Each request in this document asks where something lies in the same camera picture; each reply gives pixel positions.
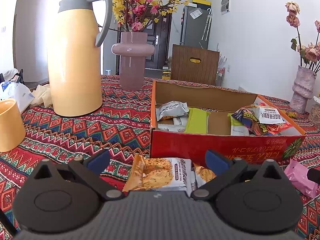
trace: pink vase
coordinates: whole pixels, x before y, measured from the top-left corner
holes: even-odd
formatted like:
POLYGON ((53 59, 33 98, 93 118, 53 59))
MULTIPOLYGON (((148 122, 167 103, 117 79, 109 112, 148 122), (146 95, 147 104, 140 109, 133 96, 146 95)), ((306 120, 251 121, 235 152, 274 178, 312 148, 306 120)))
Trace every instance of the pink vase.
POLYGON ((155 47, 147 44, 147 33, 122 32, 121 43, 114 44, 112 53, 120 55, 120 86, 124 90, 140 90, 144 83, 146 56, 154 54, 155 47))
POLYGON ((313 97, 313 86, 316 82, 316 73, 306 67, 298 67, 296 79, 293 82, 293 96, 289 106, 300 114, 306 111, 309 99, 313 97))

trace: patterned tablecloth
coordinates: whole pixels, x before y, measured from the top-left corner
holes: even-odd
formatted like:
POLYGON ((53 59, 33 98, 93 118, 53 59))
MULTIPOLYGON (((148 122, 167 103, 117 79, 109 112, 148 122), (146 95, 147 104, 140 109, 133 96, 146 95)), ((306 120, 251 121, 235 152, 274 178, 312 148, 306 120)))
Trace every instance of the patterned tablecloth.
MULTIPOLYGON (((118 76, 102 76, 103 105, 93 114, 62 118, 52 108, 27 109, 22 114, 27 131, 25 139, 12 151, 0 153, 0 208, 8 219, 18 227, 12 214, 12 201, 34 167, 45 158, 67 163, 75 157, 91 156, 101 148, 109 148, 112 160, 101 178, 121 190, 134 154, 149 156, 151 92, 150 78, 145 79, 142 90, 128 92, 120 88, 118 76)), ((280 109, 292 111, 288 101, 266 98, 280 109)), ((308 168, 320 166, 320 131, 308 121, 307 114, 298 114, 293 119, 308 133, 294 159, 308 168)), ((287 164, 288 161, 280 163, 283 167, 287 164)), ((320 187, 315 199, 302 194, 301 199, 304 210, 297 233, 308 240, 320 239, 320 187)), ((9 238, 0 225, 0 240, 9 238)))

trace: floor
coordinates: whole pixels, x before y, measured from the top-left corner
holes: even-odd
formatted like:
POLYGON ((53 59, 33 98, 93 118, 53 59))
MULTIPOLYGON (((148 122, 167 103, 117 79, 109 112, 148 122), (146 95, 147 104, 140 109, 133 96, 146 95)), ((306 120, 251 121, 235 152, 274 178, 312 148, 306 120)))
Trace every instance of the floor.
POLYGON ((49 78, 40 80, 40 81, 32 81, 32 82, 24 82, 24 84, 29 88, 36 88, 38 85, 44 85, 45 83, 49 82, 49 78))

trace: door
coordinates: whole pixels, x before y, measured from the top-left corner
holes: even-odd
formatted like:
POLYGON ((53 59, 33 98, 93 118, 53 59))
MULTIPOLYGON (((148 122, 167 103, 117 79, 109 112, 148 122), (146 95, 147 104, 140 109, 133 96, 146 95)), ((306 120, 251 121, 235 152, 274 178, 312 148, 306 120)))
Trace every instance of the door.
POLYGON ((144 32, 148 33, 147 43, 155 46, 154 55, 146 57, 146 69, 162 69, 168 57, 171 14, 167 14, 149 25, 144 32))

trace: blue gripper pad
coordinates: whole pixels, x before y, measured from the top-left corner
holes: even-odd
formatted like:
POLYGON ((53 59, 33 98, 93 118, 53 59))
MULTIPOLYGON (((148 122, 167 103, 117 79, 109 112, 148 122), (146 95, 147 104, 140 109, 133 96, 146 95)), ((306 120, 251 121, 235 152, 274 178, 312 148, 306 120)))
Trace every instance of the blue gripper pad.
POLYGON ((214 150, 207 150, 205 153, 205 164, 214 174, 219 176, 233 165, 233 161, 214 150))
POLYGON ((87 168, 99 176, 109 166, 109 163, 109 150, 104 150, 102 153, 97 153, 97 156, 93 156, 92 160, 87 163, 87 168))

